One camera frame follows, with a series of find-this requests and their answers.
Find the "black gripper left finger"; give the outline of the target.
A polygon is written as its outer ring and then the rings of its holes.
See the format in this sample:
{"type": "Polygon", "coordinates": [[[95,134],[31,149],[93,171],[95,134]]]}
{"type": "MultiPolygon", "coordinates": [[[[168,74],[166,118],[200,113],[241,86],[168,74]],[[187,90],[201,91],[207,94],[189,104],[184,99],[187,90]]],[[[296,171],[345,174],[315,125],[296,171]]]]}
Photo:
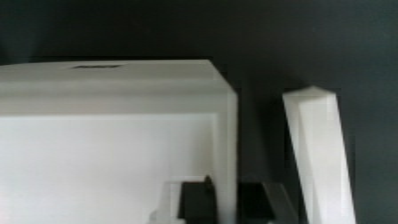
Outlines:
{"type": "Polygon", "coordinates": [[[182,184],[178,218],[185,224],[217,224],[217,194],[210,177],[182,184]]]}

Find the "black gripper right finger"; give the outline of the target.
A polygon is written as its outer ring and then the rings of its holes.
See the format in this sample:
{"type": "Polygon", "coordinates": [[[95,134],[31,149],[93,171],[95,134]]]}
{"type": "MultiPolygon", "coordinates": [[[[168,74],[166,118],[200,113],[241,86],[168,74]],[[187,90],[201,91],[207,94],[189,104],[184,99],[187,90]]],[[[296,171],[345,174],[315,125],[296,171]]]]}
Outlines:
{"type": "Polygon", "coordinates": [[[239,185],[239,224],[299,224],[299,214],[281,183],[239,185]]]}

